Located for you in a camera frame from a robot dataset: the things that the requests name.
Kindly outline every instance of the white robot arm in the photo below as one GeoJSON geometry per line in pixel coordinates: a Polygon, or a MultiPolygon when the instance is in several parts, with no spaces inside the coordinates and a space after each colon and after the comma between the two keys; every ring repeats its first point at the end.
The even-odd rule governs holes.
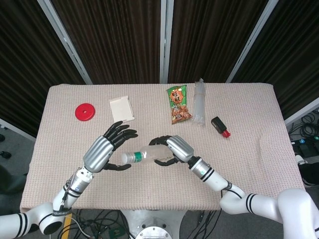
{"type": "Polygon", "coordinates": [[[113,152],[126,140],[138,135],[135,130],[127,129],[123,122],[113,124],[108,131],[98,137],[84,155],[84,166],[77,169],[53,199],[53,203],[43,203],[26,213],[0,217],[1,239],[12,239],[27,234],[32,224],[39,226],[45,235],[56,232],[67,215],[93,179],[93,174],[104,170],[122,171],[130,168],[130,164],[117,166],[109,163],[113,152]]]}
{"type": "Polygon", "coordinates": [[[319,210],[309,194],[301,189],[287,189],[277,199],[257,194],[245,194],[238,186],[220,176],[201,157],[194,156],[194,149],[181,137],[155,138],[150,145],[164,144],[175,159],[155,161],[160,166],[181,162],[213,191],[227,191],[220,200],[221,208],[229,214],[252,213],[282,223],[285,239],[319,238],[319,210]]]}

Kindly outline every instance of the curtain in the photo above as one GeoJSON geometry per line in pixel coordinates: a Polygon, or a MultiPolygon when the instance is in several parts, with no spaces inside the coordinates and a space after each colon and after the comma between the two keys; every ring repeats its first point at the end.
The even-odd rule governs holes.
{"type": "Polygon", "coordinates": [[[0,118],[36,136],[49,87],[84,82],[36,1],[0,10],[0,118]]]}
{"type": "Polygon", "coordinates": [[[225,82],[267,2],[175,0],[168,82],[225,82]]]}
{"type": "Polygon", "coordinates": [[[285,119],[318,98],[319,1],[279,1],[233,82],[274,85],[285,119]]]}
{"type": "Polygon", "coordinates": [[[159,83],[160,0],[52,0],[94,84],[159,83]]]}

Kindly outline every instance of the table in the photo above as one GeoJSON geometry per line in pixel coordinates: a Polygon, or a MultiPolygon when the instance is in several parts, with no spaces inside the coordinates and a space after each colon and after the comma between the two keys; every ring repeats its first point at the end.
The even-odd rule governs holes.
{"type": "MultiPolygon", "coordinates": [[[[277,196],[286,188],[304,188],[287,130],[268,84],[206,84],[206,127],[190,120],[171,125],[168,85],[59,85],[51,87],[34,146],[21,210],[51,202],[93,141],[113,123],[109,100],[128,95],[135,120],[128,122],[139,137],[125,142],[110,162],[121,164],[121,153],[139,150],[155,137],[178,134],[233,184],[246,193],[277,196]],[[81,103],[96,110],[89,121],[74,111],[81,103]],[[232,135],[223,138],[210,124],[219,116],[232,135]]],[[[187,84],[193,111],[194,84],[187,84]]],[[[160,167],[134,164],[123,172],[103,171],[73,208],[121,210],[216,210],[220,193],[212,192],[186,164],[160,167]]]]}

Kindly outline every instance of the green bottle label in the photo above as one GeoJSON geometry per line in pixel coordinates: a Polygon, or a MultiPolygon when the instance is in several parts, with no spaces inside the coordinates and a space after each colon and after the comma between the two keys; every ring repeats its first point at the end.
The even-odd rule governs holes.
{"type": "Polygon", "coordinates": [[[134,156],[135,156],[135,162],[134,163],[141,162],[141,160],[142,160],[142,153],[141,152],[135,152],[134,156]]]}

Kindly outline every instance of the green snack package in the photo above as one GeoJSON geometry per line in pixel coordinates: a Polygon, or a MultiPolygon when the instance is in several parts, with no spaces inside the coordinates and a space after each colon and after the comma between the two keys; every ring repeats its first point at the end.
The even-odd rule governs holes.
{"type": "Polygon", "coordinates": [[[174,86],[167,90],[171,108],[171,123],[178,123],[191,118],[186,105],[186,85],[174,86]]]}

